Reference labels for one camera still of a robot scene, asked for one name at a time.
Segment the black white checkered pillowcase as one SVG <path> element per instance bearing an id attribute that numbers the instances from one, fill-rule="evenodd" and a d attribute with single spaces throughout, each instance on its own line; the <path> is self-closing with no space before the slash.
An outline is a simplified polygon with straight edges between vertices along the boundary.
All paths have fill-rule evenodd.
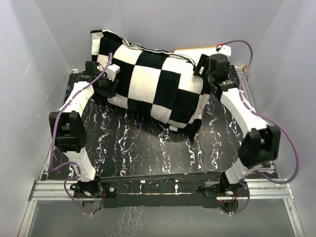
<path id="1" fill-rule="evenodd" d="M 131 44 L 110 30 L 91 31 L 92 60 L 105 66 L 109 55 L 120 67 L 115 106 L 165 123 L 189 137 L 198 133 L 210 95 L 207 82 L 194 76 L 195 62 L 188 56 Z"/>

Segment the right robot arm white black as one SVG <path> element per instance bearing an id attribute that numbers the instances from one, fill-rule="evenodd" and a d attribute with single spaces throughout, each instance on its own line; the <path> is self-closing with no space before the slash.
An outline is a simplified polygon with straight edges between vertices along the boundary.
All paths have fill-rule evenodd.
<path id="1" fill-rule="evenodd" d="M 280 129 L 255 115 L 255 110 L 239 88 L 239 80 L 229 75 L 230 63 L 223 54 L 202 54 L 194 71 L 210 86 L 211 93 L 235 118 L 243 132 L 238 159 L 221 177 L 220 190 L 226 196 L 233 195 L 239 183 L 253 171 L 278 156 Z"/>

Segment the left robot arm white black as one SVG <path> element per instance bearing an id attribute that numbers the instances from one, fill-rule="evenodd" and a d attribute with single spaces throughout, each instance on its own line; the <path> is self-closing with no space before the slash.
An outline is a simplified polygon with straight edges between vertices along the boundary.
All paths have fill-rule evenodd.
<path id="1" fill-rule="evenodd" d="M 87 182 L 84 190 L 91 197 L 101 194 L 101 183 L 94 180 L 96 170 L 92 166 L 86 151 L 87 133 L 82 121 L 82 113 L 88 101 L 94 94 L 101 94 L 105 98 L 112 98 L 116 94 L 118 80 L 116 75 L 120 67 L 108 63 L 104 69 L 94 61 L 85 63 L 85 71 L 76 75 L 73 89 L 64 103 L 56 112 L 49 115 L 49 124 L 52 135 L 50 148 L 51 171 L 57 171 L 64 165 L 71 165 L 77 179 Z M 54 149 L 58 148 L 69 159 L 57 167 L 53 167 Z"/>

